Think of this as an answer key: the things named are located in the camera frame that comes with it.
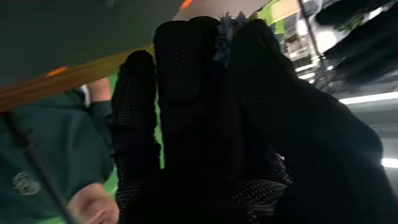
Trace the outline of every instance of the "gloved hand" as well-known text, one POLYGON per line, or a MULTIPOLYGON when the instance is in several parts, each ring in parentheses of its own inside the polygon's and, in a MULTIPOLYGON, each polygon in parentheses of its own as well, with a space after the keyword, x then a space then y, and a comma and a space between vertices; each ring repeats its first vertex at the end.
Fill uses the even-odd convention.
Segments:
POLYGON ((113 116, 122 212, 138 199, 141 212, 125 216, 139 214, 139 223, 157 220, 162 206, 161 217, 186 223, 267 222, 274 212, 274 223, 393 223, 377 135, 299 80, 262 20, 237 32, 228 67, 214 61, 217 25, 200 18, 157 31, 162 172, 150 54, 134 53, 123 65, 113 116), (290 178, 280 155, 294 178, 281 199, 290 178))
POLYGON ((337 70, 335 79, 349 86, 377 80, 398 69, 397 18, 398 5, 360 26, 326 52, 337 70))

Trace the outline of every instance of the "ceiling light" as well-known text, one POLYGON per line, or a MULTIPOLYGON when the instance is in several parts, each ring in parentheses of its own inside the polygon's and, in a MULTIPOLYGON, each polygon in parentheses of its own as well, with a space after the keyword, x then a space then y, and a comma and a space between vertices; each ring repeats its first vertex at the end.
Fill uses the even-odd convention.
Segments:
POLYGON ((306 75, 301 75, 301 79, 312 79, 315 77, 315 73, 308 73, 306 75))
POLYGON ((349 104, 369 103, 369 102, 392 100, 392 99, 398 99, 398 92, 353 97, 353 98, 342 99, 340 102, 349 105, 349 104))
POLYGON ((383 159, 383 166, 388 168, 398 168, 398 159, 383 159))
POLYGON ((296 69, 296 71, 301 72, 301 71, 308 70, 310 68, 315 68, 317 65, 319 65, 317 63, 313 63, 313 64, 310 64, 310 65, 305 65, 303 67, 299 67, 299 68, 296 69))

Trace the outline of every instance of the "black glove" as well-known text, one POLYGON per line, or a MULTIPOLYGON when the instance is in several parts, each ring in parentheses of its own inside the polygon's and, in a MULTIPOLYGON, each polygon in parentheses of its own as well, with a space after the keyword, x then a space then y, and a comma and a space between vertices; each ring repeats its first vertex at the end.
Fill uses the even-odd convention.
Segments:
MULTIPOLYGON (((122 220, 395 223, 397 200, 372 129, 338 100, 299 80, 264 21, 253 21, 239 31, 228 68, 214 62, 217 24, 200 18, 164 24, 157 31, 162 172, 154 162, 155 81, 132 85, 132 92, 127 85, 114 97, 116 121, 123 105, 132 105, 125 107, 132 122, 114 125, 116 155, 127 155, 116 160, 129 164, 118 165, 129 177, 118 194, 129 197, 127 192, 143 191, 130 194, 130 200, 120 200, 130 207, 122 220)), ((148 62, 143 71, 154 70, 148 62)))

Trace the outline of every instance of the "sleeve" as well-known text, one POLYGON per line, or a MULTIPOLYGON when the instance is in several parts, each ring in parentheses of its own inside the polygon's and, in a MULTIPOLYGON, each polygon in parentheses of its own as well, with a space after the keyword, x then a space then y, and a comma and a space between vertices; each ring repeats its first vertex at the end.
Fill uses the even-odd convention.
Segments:
POLYGON ((111 101, 91 103, 91 114, 93 117, 104 119, 113 113, 111 101))

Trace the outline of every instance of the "green jacket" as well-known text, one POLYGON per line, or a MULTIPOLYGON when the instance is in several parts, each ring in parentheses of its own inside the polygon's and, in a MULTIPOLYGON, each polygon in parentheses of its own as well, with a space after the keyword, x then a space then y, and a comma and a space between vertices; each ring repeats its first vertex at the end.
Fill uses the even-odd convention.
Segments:
MULTIPOLYGON (((36 144, 66 200, 97 182, 106 182, 114 165, 104 117, 111 102, 86 106, 84 93, 70 91, 13 111, 18 126, 36 144)), ((15 138, 0 119, 0 223, 31 224, 59 215, 38 182, 15 138)))

